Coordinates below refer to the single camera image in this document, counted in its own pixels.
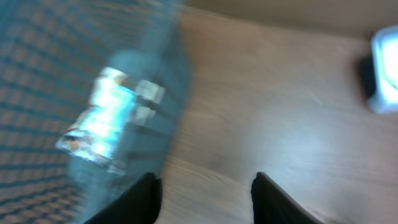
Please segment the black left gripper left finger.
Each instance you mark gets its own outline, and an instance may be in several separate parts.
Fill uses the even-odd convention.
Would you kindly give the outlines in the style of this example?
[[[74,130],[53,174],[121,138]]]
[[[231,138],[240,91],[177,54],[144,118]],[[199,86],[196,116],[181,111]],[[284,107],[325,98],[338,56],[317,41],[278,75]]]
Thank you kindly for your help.
[[[154,224],[161,207],[162,179],[149,172],[85,224]]]

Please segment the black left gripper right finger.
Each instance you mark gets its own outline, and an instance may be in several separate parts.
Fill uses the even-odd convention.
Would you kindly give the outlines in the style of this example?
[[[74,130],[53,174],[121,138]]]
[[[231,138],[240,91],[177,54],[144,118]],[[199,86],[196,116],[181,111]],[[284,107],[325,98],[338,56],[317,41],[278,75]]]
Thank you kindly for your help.
[[[254,224],[322,224],[263,172],[251,184],[251,198]]]

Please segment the teal wet wipes pack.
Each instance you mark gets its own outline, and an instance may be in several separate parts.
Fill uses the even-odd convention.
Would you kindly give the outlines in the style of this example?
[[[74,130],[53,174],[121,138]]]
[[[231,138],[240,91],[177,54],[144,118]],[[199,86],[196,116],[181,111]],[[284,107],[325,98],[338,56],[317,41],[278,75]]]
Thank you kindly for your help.
[[[118,150],[129,123],[144,125],[155,111],[139,106],[139,99],[159,104],[165,88],[141,80],[135,82],[128,74],[113,67],[104,67],[95,79],[88,101],[82,112],[55,144],[72,156],[106,167],[111,174],[124,175],[126,163]]]

